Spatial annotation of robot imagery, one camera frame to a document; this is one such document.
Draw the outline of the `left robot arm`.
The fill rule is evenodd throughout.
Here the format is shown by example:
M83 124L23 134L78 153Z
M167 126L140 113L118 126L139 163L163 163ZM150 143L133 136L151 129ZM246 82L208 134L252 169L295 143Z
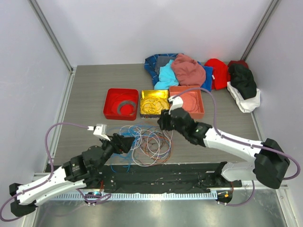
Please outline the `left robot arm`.
M91 146L62 166L28 184L13 183L9 193L14 198L10 211L16 217L30 214L47 200L73 189L95 189L101 182L101 168L116 154L128 153L135 137L114 133L101 146Z

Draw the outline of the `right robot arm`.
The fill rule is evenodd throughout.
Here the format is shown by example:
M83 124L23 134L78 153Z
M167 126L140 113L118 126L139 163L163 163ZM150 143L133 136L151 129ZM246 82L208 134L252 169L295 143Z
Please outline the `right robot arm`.
M237 137L203 122L195 121L183 108L163 110L157 121L162 130L175 130L191 144L214 148L242 158L240 163L226 163L214 174L220 187L231 181L257 180L271 189L279 189L290 166L279 144L273 139L256 141Z

